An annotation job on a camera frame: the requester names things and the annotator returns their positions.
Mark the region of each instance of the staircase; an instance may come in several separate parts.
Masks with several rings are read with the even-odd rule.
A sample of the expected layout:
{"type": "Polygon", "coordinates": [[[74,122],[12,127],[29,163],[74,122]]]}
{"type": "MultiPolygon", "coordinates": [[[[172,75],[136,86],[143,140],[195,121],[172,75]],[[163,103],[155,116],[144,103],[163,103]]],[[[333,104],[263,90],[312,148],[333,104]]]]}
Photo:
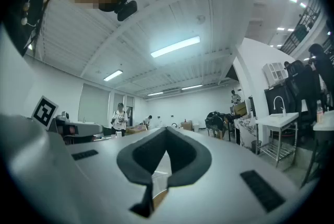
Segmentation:
{"type": "Polygon", "coordinates": [[[298,24],[282,46],[282,52],[290,55],[302,42],[320,15],[320,5],[320,0],[308,0],[307,7],[298,24]]]}

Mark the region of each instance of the sink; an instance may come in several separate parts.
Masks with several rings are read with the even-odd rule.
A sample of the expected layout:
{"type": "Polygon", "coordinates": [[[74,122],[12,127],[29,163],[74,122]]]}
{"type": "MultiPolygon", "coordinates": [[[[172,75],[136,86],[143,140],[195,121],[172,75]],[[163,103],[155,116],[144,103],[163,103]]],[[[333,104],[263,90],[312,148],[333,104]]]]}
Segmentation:
{"type": "Polygon", "coordinates": [[[282,113],[273,113],[256,120],[255,123],[273,127],[283,127],[298,118],[298,115],[298,113],[287,113],[286,116],[283,116],[282,113]]]}
{"type": "Polygon", "coordinates": [[[271,114],[270,117],[282,118],[283,114],[282,113],[274,113],[274,114],[271,114]]]}

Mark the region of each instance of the person standing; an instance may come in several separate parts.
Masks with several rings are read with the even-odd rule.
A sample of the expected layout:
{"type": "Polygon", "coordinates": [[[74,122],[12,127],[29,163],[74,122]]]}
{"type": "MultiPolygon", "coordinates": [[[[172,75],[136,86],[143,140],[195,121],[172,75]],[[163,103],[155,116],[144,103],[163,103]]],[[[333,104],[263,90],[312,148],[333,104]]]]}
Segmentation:
{"type": "Polygon", "coordinates": [[[148,129],[148,126],[150,125],[150,120],[152,119],[152,115],[149,115],[143,120],[143,124],[146,125],[146,128],[148,129]]]}
{"type": "Polygon", "coordinates": [[[232,90],[231,93],[232,93],[232,102],[233,102],[233,104],[239,104],[240,101],[241,101],[240,96],[238,94],[235,94],[234,90],[232,90]]]}
{"type": "Polygon", "coordinates": [[[125,136],[126,123],[128,121],[127,113],[123,111],[124,105],[120,102],[117,106],[117,111],[114,112],[111,119],[111,134],[116,134],[117,131],[122,132],[122,137],[125,136]]]}

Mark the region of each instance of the wire rack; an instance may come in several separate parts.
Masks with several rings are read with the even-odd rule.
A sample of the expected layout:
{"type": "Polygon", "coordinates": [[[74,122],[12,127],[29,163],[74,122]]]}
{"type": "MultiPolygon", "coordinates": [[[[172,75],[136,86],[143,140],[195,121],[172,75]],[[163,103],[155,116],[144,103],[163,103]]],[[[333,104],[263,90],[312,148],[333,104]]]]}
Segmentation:
{"type": "MultiPolygon", "coordinates": [[[[261,146],[259,149],[263,151],[264,153],[266,153],[267,155],[269,155],[270,157],[274,158],[275,160],[277,159],[278,146],[272,143],[268,143],[268,144],[261,146]]],[[[290,150],[290,149],[287,149],[281,146],[278,160],[281,160],[292,153],[294,153],[294,150],[290,150]]]]}

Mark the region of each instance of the white ceiling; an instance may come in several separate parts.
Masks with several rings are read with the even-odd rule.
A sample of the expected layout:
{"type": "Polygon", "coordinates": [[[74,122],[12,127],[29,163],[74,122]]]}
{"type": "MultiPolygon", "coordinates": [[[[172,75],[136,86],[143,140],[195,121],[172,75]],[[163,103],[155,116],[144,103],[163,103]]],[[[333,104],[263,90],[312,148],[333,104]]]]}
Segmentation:
{"type": "Polygon", "coordinates": [[[135,0],[138,12],[123,22],[114,13],[51,0],[37,56],[75,76],[147,98],[147,94],[226,77],[244,37],[283,44],[302,8],[289,0],[135,0]],[[202,24],[198,16],[205,16],[202,24]],[[150,53],[200,36],[201,42],[153,58],[150,53]],[[104,82],[121,69],[123,73],[104,82]]]}

